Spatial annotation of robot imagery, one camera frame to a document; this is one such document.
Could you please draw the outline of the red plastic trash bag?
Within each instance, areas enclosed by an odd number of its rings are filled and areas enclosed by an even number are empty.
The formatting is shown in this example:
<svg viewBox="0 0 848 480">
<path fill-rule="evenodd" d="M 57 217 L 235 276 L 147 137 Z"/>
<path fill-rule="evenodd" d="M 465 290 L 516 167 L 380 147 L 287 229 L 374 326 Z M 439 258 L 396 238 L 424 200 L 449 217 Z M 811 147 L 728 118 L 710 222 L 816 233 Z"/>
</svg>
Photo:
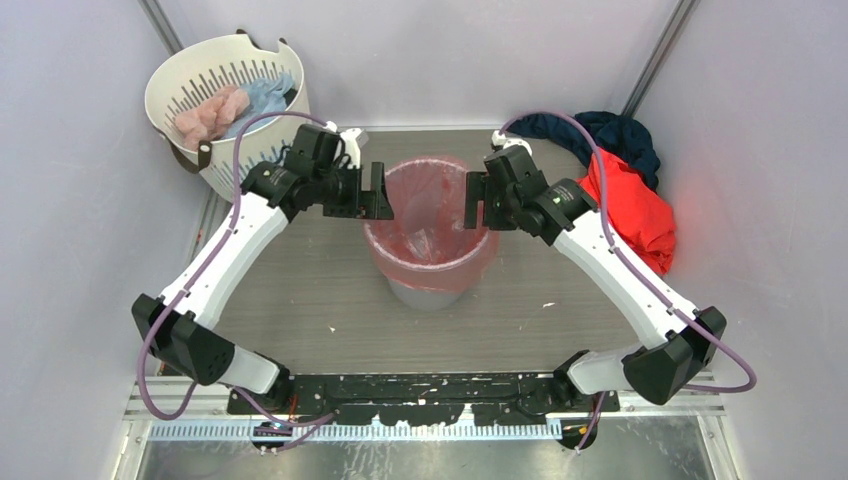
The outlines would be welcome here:
<svg viewBox="0 0 848 480">
<path fill-rule="evenodd" d="M 500 236 L 464 227 L 469 166 L 452 156 L 408 159 L 385 172 L 392 220 L 371 220 L 363 233 L 378 270 L 416 290 L 463 293 L 496 259 Z"/>
</svg>

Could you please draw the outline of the grey plastic trash bin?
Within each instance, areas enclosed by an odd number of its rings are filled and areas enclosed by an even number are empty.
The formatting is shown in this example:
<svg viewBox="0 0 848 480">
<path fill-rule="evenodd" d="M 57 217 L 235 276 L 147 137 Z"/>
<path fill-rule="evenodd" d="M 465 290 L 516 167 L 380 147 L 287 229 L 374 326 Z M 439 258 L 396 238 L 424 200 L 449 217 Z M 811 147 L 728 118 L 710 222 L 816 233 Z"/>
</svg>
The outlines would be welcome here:
<svg viewBox="0 0 848 480">
<path fill-rule="evenodd" d="M 388 285 L 394 295 L 406 306 L 420 311 L 439 311 L 457 302 L 462 292 L 436 289 L 418 289 L 389 279 Z"/>
</svg>

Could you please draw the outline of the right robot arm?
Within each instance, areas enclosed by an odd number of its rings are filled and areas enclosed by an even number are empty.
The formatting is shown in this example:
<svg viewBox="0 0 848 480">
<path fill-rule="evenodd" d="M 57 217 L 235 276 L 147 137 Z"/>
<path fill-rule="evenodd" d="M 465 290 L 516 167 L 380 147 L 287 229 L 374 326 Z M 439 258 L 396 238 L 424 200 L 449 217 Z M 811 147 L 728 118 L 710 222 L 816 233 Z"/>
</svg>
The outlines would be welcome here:
<svg viewBox="0 0 848 480">
<path fill-rule="evenodd" d="M 576 181 L 549 184 L 530 150 L 516 142 L 494 151 L 482 172 L 466 175 L 467 229 L 522 230 L 541 238 L 586 273 L 613 302 L 638 343 L 579 352 L 557 371 L 558 403 L 577 411 L 596 393 L 631 390 L 666 404 L 712 360 L 727 326 L 715 307 L 698 309 L 674 292 L 602 219 Z"/>
</svg>

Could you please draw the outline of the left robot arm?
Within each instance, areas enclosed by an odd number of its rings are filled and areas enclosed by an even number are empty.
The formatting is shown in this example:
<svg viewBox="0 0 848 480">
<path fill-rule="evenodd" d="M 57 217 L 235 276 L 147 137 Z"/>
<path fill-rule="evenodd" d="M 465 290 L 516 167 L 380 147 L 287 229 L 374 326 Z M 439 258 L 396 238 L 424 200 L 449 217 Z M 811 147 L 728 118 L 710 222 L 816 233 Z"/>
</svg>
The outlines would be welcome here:
<svg viewBox="0 0 848 480">
<path fill-rule="evenodd" d="M 142 294 L 131 312 L 144 338 L 143 359 L 154 357 L 199 385 L 215 383 L 252 392 L 269 413 L 292 397 L 280 363 L 217 334 L 223 308 L 251 265 L 298 213 L 314 205 L 326 217 L 391 220 L 384 166 L 371 168 L 363 188 L 360 128 L 341 132 L 302 124 L 279 163 L 262 161 L 242 181 L 225 222 L 199 257 L 156 297 Z"/>
</svg>

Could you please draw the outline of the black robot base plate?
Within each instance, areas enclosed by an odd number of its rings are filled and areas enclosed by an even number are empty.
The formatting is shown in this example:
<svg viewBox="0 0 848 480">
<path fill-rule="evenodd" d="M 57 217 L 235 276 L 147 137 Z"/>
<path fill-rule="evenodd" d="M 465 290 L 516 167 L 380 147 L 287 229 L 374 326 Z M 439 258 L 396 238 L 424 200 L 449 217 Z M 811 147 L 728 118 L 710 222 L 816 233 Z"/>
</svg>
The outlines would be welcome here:
<svg viewBox="0 0 848 480">
<path fill-rule="evenodd" d="M 589 419 L 599 396 L 584 395 L 561 372 L 297 375 L 269 413 L 338 425 L 453 425 L 469 411 L 477 427 L 541 425 L 559 414 Z"/>
</svg>

